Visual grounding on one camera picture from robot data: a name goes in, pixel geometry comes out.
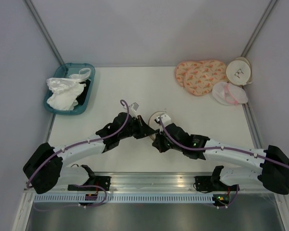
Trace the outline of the round mesh laundry bag glasses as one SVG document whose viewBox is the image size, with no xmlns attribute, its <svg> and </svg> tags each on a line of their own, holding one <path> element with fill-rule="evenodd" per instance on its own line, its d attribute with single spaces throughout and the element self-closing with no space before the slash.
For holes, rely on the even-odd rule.
<svg viewBox="0 0 289 231">
<path fill-rule="evenodd" d="M 156 111 L 150 116 L 148 123 L 147 123 L 149 127 L 151 127 L 154 130 L 157 130 L 157 133 L 159 133 L 160 130 L 163 130 L 162 126 L 160 126 L 159 124 L 155 122 L 155 118 L 159 114 L 168 114 L 168 113 L 166 111 Z"/>
</svg>

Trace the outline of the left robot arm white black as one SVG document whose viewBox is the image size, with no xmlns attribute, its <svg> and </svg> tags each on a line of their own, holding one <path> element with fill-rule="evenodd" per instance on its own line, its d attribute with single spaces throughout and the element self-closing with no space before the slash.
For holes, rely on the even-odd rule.
<svg viewBox="0 0 289 231">
<path fill-rule="evenodd" d="M 72 185 L 77 189 L 82 187 L 89 191 L 95 187 L 94 172 L 87 165 L 69 171 L 68 165 L 94 154 L 108 152 L 116 148 L 123 139 L 142 139 L 154 133 L 140 115 L 133 117 L 122 112 L 113 122 L 84 141 L 57 147 L 45 142 L 35 150 L 23 167 L 28 179 L 27 187 L 33 188 L 37 194 L 46 193 L 60 184 Z"/>
</svg>

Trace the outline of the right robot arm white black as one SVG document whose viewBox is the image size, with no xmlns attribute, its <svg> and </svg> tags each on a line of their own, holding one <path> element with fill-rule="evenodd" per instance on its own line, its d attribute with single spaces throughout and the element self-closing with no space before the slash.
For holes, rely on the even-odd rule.
<svg viewBox="0 0 289 231">
<path fill-rule="evenodd" d="M 188 134 L 174 123 L 157 130 L 152 143 L 161 153 L 177 150 L 190 159 L 212 160 L 238 166 L 216 166 L 210 178 L 212 188 L 221 191 L 235 185 L 262 185 L 265 189 L 289 193 L 289 158 L 276 146 L 243 149 L 227 146 L 209 137 Z"/>
</svg>

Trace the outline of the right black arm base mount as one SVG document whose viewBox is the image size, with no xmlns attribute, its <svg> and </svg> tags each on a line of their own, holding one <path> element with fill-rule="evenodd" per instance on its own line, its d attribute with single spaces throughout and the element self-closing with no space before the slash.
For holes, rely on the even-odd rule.
<svg viewBox="0 0 289 231">
<path fill-rule="evenodd" d="M 197 192 L 201 193 L 210 193 L 222 190 L 222 186 L 211 182 L 210 176 L 195 176 L 193 186 Z"/>
</svg>

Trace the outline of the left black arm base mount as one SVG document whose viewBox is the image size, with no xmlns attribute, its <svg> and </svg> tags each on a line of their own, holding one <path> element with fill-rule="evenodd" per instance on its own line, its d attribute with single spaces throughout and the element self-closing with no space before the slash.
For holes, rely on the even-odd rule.
<svg viewBox="0 0 289 231">
<path fill-rule="evenodd" d="M 88 179 L 83 185 L 68 185 L 68 191 L 109 191 L 111 185 L 110 176 L 96 176 L 95 178 Z"/>
</svg>

